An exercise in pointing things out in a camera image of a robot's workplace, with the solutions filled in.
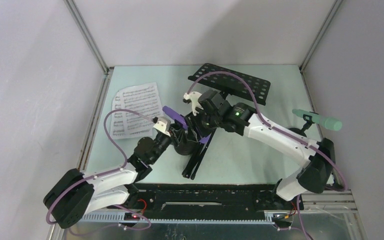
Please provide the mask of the black music stand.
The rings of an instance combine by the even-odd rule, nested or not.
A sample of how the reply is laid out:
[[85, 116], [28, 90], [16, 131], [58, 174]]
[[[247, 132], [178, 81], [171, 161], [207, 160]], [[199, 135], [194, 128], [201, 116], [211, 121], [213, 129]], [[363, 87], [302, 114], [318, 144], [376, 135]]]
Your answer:
[[[262, 78], [247, 75], [231, 69], [227, 69], [211, 63], [205, 63], [194, 74], [188, 76], [188, 80], [211, 87], [211, 90], [218, 91], [226, 99], [228, 95], [237, 96], [249, 101], [256, 101], [257, 104], [266, 105], [266, 100], [271, 83]], [[231, 106], [223, 117], [223, 125], [220, 127], [229, 133], [241, 134], [244, 131], [245, 121], [256, 109], [245, 103], [237, 103]], [[209, 148], [216, 129], [210, 134], [207, 143], [200, 143], [194, 148], [191, 157], [182, 172], [183, 177], [194, 180], [201, 162]]]

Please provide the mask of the purple toy microphone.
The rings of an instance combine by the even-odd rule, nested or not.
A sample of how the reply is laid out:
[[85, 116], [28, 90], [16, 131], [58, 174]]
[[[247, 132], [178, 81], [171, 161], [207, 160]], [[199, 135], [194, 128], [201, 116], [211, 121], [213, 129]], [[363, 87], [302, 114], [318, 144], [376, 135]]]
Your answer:
[[[162, 111], [168, 116], [170, 117], [171, 119], [173, 119], [175, 122], [179, 122], [180, 125], [183, 127], [183, 129], [185, 130], [188, 130], [188, 125], [187, 125], [187, 122], [186, 122], [186, 119], [183, 115], [177, 113], [175, 110], [173, 110], [172, 108], [168, 107], [168, 106], [163, 106], [162, 107]], [[202, 144], [206, 144], [209, 139], [210, 139], [210, 136], [206, 136], [206, 137], [201, 137], [199, 139], [199, 142], [202, 143]]]

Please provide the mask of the white sheet music page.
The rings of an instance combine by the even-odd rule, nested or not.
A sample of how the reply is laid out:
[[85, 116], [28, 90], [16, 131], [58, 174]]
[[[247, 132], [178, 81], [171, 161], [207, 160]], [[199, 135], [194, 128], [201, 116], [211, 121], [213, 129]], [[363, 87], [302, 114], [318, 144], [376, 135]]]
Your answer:
[[112, 102], [112, 110], [117, 110], [117, 112], [111, 114], [110, 121], [110, 135], [115, 140], [128, 139], [128, 138], [138, 138], [138, 137], [146, 137], [151, 135], [152, 133], [142, 133], [142, 134], [134, 134], [134, 135], [124, 135], [123, 130], [123, 121], [122, 117], [119, 116], [121, 112], [125, 112], [126, 109], [120, 108], [120, 98], [115, 95], [115, 98]]
[[120, 100], [120, 112], [123, 121], [123, 134], [151, 134], [154, 123], [152, 119], [163, 115], [162, 104], [156, 82], [123, 88], [116, 96]]

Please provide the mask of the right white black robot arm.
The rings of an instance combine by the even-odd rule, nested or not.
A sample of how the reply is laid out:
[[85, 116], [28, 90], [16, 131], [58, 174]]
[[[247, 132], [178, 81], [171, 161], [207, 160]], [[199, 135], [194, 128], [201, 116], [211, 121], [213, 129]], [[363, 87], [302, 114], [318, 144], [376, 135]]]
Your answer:
[[238, 102], [231, 105], [215, 90], [185, 93], [191, 104], [188, 127], [197, 137], [206, 137], [217, 128], [254, 139], [292, 158], [300, 169], [283, 178], [271, 194], [271, 204], [284, 209], [304, 192], [321, 194], [327, 187], [335, 162], [335, 146], [328, 139], [310, 139], [277, 123], [262, 123], [254, 107]]

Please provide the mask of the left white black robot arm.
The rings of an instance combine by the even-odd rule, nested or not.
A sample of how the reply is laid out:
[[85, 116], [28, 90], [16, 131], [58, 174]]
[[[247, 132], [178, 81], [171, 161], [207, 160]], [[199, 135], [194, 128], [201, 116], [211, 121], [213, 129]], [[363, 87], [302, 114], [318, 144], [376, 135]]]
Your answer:
[[182, 127], [170, 126], [167, 134], [158, 132], [154, 139], [141, 138], [121, 166], [88, 174], [76, 168], [68, 170], [43, 199], [48, 209], [46, 222], [67, 229], [98, 209], [114, 205], [133, 208], [138, 202], [133, 184], [153, 170], [151, 166], [170, 145], [183, 144], [186, 135]]

